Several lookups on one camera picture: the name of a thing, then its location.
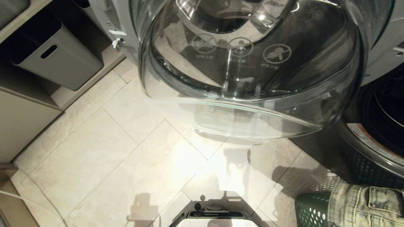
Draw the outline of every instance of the jeans pocket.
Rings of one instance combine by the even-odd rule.
[[[374,210],[390,212],[404,216],[404,199],[402,191],[371,187],[369,189],[368,207]]]

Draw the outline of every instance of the circular symbol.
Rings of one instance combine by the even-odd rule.
[[[249,55],[253,51],[254,45],[247,38],[234,38],[229,42],[230,53],[236,57],[244,57]]]
[[[279,64],[287,61],[292,56],[292,50],[287,45],[274,44],[264,50],[264,60],[272,63]]]
[[[209,34],[200,34],[192,38],[192,47],[201,54],[208,54],[216,49],[216,40]]]

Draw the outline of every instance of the beige cabinet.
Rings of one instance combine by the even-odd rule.
[[[61,110],[0,90],[0,163],[10,162]]]

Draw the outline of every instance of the tile floor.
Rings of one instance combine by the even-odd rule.
[[[20,194],[72,227],[167,227],[196,201],[246,211],[262,227],[295,227],[294,198],[312,192],[327,173],[288,139],[255,144],[166,118],[142,99],[128,59],[14,164]],[[40,226],[62,226],[46,210],[27,206]]]

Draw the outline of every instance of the tile grout line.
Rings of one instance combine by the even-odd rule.
[[[170,201],[170,202],[168,202],[167,203],[167,205],[163,208],[163,210],[151,221],[151,223],[148,225],[148,227],[150,227],[155,221],[156,221],[156,219],[159,217],[159,216],[161,216],[161,214],[164,212],[164,211],[166,211],[166,209],[168,208],[168,206],[171,204],[171,202],[173,202],[174,200],[175,200],[175,198],[177,198],[177,196],[181,193],[182,191],[181,190],[179,190],[179,192],[177,193],[177,194],[175,194],[175,196],[174,196],[174,198]]]
[[[300,154],[302,153],[302,149],[300,149],[299,154],[296,155],[296,157],[293,159],[293,161],[290,163],[290,165],[288,166],[288,168],[285,170],[285,172],[282,174],[282,176],[279,178],[279,180],[277,180],[275,182],[275,184],[272,186],[272,188],[268,191],[268,193],[265,195],[265,197],[261,200],[261,202],[258,204],[257,209],[259,209],[259,207],[261,206],[261,204],[264,202],[265,198],[269,195],[269,193],[272,191],[272,189],[274,189],[274,187],[278,184],[278,182],[282,179],[282,177],[286,174],[286,172],[288,171],[288,169],[292,166],[292,164],[296,161],[297,157],[300,156]]]
[[[212,156],[209,158],[209,160],[210,160],[210,159],[216,154],[216,152],[223,146],[223,144],[225,143],[225,141],[216,149],[216,151],[212,154]],[[209,160],[206,160],[206,162],[201,166],[201,168],[198,169],[198,171],[196,171],[196,173],[191,177],[191,179],[190,179],[186,184],[184,184],[184,186],[181,188],[180,191],[183,192],[183,189],[187,186],[187,184],[192,181],[192,179],[199,173],[199,171],[201,171],[201,169],[203,169],[203,168],[205,167],[205,165],[207,165],[207,163],[209,162]]]
[[[125,80],[124,78],[122,78],[122,76],[119,75],[119,73],[117,73],[114,69],[115,69],[115,68],[113,68],[112,71],[114,71],[126,84],[129,84],[130,81],[129,81],[129,82],[126,82],[126,80]]]
[[[78,207],[78,205],[80,205],[80,203],[82,203],[87,197],[88,197],[88,195],[90,195],[116,168],[118,168],[118,166],[121,164],[121,163],[123,163],[135,150],[136,150],[136,148],[139,146],[139,145],[141,145],[141,143],[139,143],[138,145],[136,145],[136,147],[118,164],[118,165],[116,165],[115,166],[115,168],[113,169],[113,170],[111,170],[84,198],[83,198],[83,200],[81,200],[71,211],[70,211],[70,213],[63,219],[63,220],[65,220],[77,207]]]
[[[93,113],[93,114],[91,114],[90,115],[90,117],[89,118],[87,118],[84,122],[83,122],[83,124],[88,120],[88,119],[90,119],[97,111],[99,110],[99,108]],[[56,150],[66,139],[64,139],[59,145],[57,145],[56,146],[56,148],[54,149],[54,150]],[[45,194],[45,192],[42,190],[42,188],[36,183],[36,181],[34,180],[34,179],[32,179],[29,175],[42,163],[42,162],[44,162],[44,160],[42,160],[29,174],[27,174],[27,176],[24,178],[24,180],[28,177],[37,187],[38,187],[38,189],[41,191],[41,193],[43,194],[43,196],[48,200],[48,202],[55,208],[55,210],[56,210],[56,212],[58,212],[59,213],[59,215],[60,215],[60,217],[63,219],[63,220],[65,220],[65,218],[63,218],[63,216],[60,214],[60,212],[59,212],[59,210],[56,208],[56,206],[55,205],[53,205],[53,202],[48,198],[48,196]]]
[[[200,152],[200,150],[198,150],[198,148],[196,148],[189,140],[187,140],[187,138],[185,138],[185,136],[183,136],[183,135],[181,134],[180,131],[178,131],[169,121],[167,121],[167,122],[168,122],[168,124],[169,124],[174,130],[176,130],[176,132],[178,132],[178,133],[182,136],[182,138],[184,138],[193,148],[195,148],[195,150],[197,150],[197,151],[202,155],[202,157],[204,157],[204,158],[206,159],[206,161],[208,160],[208,159],[202,154],[202,152]]]
[[[114,93],[112,96],[111,96],[111,98],[109,98],[108,100],[106,100],[104,103],[102,103],[101,104],[101,106],[100,106],[100,108],[105,104],[105,103],[107,103],[110,99],[112,99],[118,92],[120,92],[124,87],[125,87],[126,85],[124,85],[123,87],[121,87],[121,89],[119,89],[116,93]],[[49,155],[51,155],[51,153],[53,153],[64,141],[66,141],[66,139],[68,139],[73,133],[75,133],[76,132],[76,130],[78,129],[78,128],[80,128],[85,122],[87,122],[87,120],[88,119],[90,119],[97,111],[99,110],[99,108],[96,110],[96,111],[94,111],[94,113],[92,113],[88,118],[86,118],[81,124],[79,124],[78,126],[77,126],[77,128],[75,129],[75,130],[73,130],[68,136],[66,136],[66,138],[64,139],[64,140],[62,140],[52,151],[50,151],[49,152],[49,154],[42,160],[42,161],[40,161],[39,163],[38,163],[38,165],[36,165],[35,166],[35,168],[33,168],[29,173],[28,173],[28,175],[30,175],[41,163],[43,163],[44,161],[45,161],[45,159],[47,159],[48,157],[49,157]]]
[[[23,179],[20,181],[20,183],[19,183],[19,184],[17,184],[17,185],[15,185],[15,184],[13,183],[13,181],[10,179],[10,180],[11,180],[11,182],[13,183],[14,187],[15,187],[15,188],[17,188],[18,186],[20,186],[20,185],[21,185],[21,183],[22,183],[23,181],[25,181],[25,179],[27,178],[27,176],[28,176],[28,175],[27,175],[27,174],[26,174],[24,171],[22,171],[21,169],[19,169],[19,168],[18,168],[18,166],[17,166],[16,164],[14,164],[14,163],[13,163],[13,165],[14,165],[14,166],[16,166],[16,167],[17,167],[17,169],[18,169],[19,171],[21,171],[21,172],[22,172],[22,173],[25,175],[25,177],[24,177],[24,178],[23,178]]]
[[[110,114],[109,114],[109,112],[104,108],[104,106],[102,105],[101,107],[100,107],[100,109],[103,109],[107,114],[108,114],[108,116],[110,116],[113,120],[114,120],[114,122],[125,132],[125,134],[126,135],[128,135],[128,137],[136,144],[136,147],[137,146],[139,146],[139,144],[141,144],[142,142],[140,142],[139,144],[129,135],[129,133],[116,121],[116,119],[113,117],[113,116],[111,116]]]
[[[112,99],[119,91],[121,91],[124,87],[126,86],[126,84],[123,86],[123,87],[121,87],[121,89],[119,89],[116,93],[114,93],[108,100],[106,100],[104,103],[102,103],[101,104],[101,106],[100,106],[100,108],[102,108],[102,106],[105,104],[105,103],[107,103],[110,99]],[[73,130],[64,140],[62,140],[51,152],[49,152],[49,154],[42,160],[42,161],[40,161],[39,163],[38,163],[38,165],[36,165],[35,166],[35,168],[33,168],[28,174],[26,173],[26,172],[24,172],[22,169],[20,169],[20,168],[18,168],[18,165],[16,165],[16,164],[14,164],[20,171],[22,171],[23,173],[25,173],[25,178],[18,184],[18,186],[20,186],[21,184],[22,184],[22,182],[23,181],[25,181],[26,180],[26,178],[28,177],[32,182],[34,182],[34,184],[35,185],[37,185],[37,187],[39,188],[39,190],[41,191],[41,193],[45,196],[45,198],[51,203],[51,204],[53,204],[53,202],[50,200],[50,199],[48,199],[48,196],[46,196],[46,194],[45,194],[45,192],[40,188],[40,186],[34,181],[34,179],[32,179],[31,177],[30,177],[30,174],[34,171],[34,170],[36,170],[37,169],[37,167],[41,164],[41,163],[43,163],[48,157],[49,157],[49,155],[51,155],[51,153],[53,153],[63,142],[65,142],[73,133],[75,133],[76,132],[76,130],[78,129],[78,128],[80,128],[85,122],[87,122],[100,108],[98,108],[96,111],[94,111],[94,113],[92,113],[88,118],[86,118],[86,120],[84,120],[80,125],[78,125],[77,126],[77,128],[75,129],[75,130]]]
[[[117,71],[115,71],[115,68],[116,68],[117,66],[119,66],[125,59],[126,59],[126,57],[124,57],[120,62],[118,62],[118,64],[116,64],[111,70],[114,71],[119,77],[121,77],[121,79],[122,79],[126,84],[128,84],[130,81],[129,81],[129,82],[126,82],[126,80],[125,80],[124,78],[122,78],[122,76],[121,76]]]
[[[277,225],[272,219],[270,219],[260,208],[257,208],[257,210],[261,211],[261,212],[265,215],[265,217],[267,217],[276,227],[278,227],[278,225]]]

